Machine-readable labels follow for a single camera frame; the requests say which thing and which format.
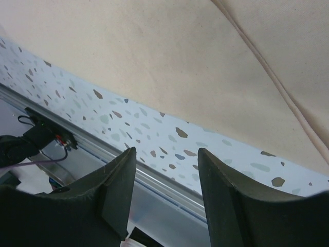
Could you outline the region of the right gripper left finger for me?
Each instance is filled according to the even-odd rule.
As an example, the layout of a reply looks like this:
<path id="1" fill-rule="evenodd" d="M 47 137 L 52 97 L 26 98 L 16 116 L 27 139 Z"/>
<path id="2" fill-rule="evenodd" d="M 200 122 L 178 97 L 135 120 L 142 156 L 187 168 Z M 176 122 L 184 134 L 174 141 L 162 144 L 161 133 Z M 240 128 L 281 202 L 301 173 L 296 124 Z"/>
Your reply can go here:
<path id="1" fill-rule="evenodd" d="M 2 186 L 1 246 L 119 246 L 127 237 L 135 174 L 131 147 L 51 193 Z"/>

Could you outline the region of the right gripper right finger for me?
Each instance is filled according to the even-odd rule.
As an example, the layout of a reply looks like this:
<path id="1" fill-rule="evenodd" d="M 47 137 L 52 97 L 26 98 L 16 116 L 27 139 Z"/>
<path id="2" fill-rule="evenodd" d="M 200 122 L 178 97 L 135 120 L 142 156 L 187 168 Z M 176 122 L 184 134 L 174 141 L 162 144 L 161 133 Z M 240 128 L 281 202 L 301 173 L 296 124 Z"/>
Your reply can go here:
<path id="1" fill-rule="evenodd" d="M 212 246 L 328 246 L 328 192 L 300 197 L 263 185 L 198 150 Z"/>

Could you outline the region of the beige cloth mat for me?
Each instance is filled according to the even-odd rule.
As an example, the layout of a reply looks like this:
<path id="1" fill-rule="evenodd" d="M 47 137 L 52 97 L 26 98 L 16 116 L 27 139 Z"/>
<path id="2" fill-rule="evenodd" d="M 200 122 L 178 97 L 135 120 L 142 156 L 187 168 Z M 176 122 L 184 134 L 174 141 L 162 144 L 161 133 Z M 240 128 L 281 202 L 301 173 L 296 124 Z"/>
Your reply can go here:
<path id="1" fill-rule="evenodd" d="M 1 1 L 89 83 L 328 174 L 328 1 Z"/>

